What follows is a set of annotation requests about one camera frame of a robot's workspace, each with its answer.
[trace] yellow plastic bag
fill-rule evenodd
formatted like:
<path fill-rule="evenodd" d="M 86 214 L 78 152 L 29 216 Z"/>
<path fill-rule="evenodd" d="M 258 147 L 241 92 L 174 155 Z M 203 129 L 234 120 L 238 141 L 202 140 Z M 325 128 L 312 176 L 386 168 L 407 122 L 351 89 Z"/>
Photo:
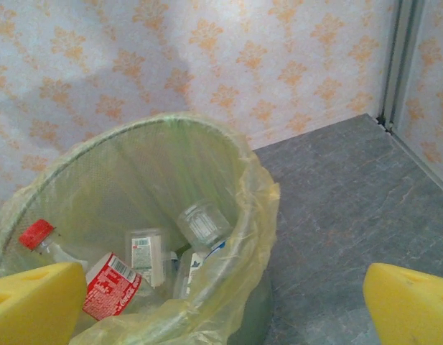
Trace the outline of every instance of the yellow plastic bag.
<path fill-rule="evenodd" d="M 0 277 L 51 264 L 18 243 L 37 219 L 65 241 L 124 256 L 130 229 L 164 227 L 171 250 L 187 244 L 175 223 L 211 199 L 234 230 L 198 271 L 186 300 L 150 317 L 114 316 L 71 344 L 225 344 L 240 326 L 276 238 L 279 186 L 244 137 L 190 113 L 127 124 L 78 145 L 0 211 Z"/>

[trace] wall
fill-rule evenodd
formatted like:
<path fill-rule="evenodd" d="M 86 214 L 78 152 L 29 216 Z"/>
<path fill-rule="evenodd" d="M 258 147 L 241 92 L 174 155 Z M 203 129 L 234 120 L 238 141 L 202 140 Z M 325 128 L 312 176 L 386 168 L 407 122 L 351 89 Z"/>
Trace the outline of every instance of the wall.
<path fill-rule="evenodd" d="M 396 132 L 443 180 L 443 0 L 428 0 Z"/>
<path fill-rule="evenodd" d="M 253 147 L 380 104 L 393 0 L 1 0 L 0 205 L 73 144 L 192 109 Z"/>

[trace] yellow sponge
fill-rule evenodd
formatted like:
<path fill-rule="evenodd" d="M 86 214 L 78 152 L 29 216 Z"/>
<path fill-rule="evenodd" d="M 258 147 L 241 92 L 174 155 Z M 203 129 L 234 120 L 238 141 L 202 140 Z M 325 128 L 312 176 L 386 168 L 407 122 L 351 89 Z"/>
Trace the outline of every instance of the yellow sponge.
<path fill-rule="evenodd" d="M 0 278 L 0 345 L 67 344 L 86 288 L 74 262 Z"/>
<path fill-rule="evenodd" d="M 376 263 L 363 294 L 383 345 L 443 345 L 443 278 Z"/>

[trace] trash can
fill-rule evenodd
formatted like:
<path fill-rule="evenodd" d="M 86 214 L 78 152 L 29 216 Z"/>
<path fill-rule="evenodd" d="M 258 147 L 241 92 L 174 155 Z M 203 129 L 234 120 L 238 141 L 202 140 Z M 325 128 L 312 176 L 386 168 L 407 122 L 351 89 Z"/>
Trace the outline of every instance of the trash can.
<path fill-rule="evenodd" d="M 233 233 L 198 271 L 189 297 L 168 300 L 149 317 L 105 318 L 71 343 L 260 344 L 271 317 L 264 270 L 276 238 L 279 186 L 242 135 L 188 112 L 79 144 L 18 191 L 0 210 L 0 277 L 51 264 L 17 241 L 37 219 L 55 224 L 65 241 L 118 256 L 128 230 L 160 226 L 177 251 L 187 246 L 178 216 L 204 198 Z"/>

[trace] barcode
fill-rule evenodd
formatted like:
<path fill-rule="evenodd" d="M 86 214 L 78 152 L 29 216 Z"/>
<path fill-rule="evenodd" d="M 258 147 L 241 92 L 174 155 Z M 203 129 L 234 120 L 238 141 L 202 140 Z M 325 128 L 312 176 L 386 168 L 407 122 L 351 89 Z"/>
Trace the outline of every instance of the barcode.
<path fill-rule="evenodd" d="M 126 278 L 129 282 L 134 282 L 136 273 L 118 259 L 118 257 L 113 256 L 113 258 L 109 260 L 108 266 L 117 271 L 117 273 Z"/>
<path fill-rule="evenodd" d="M 135 239 L 134 245 L 136 246 L 149 246 L 149 240 L 148 239 Z"/>

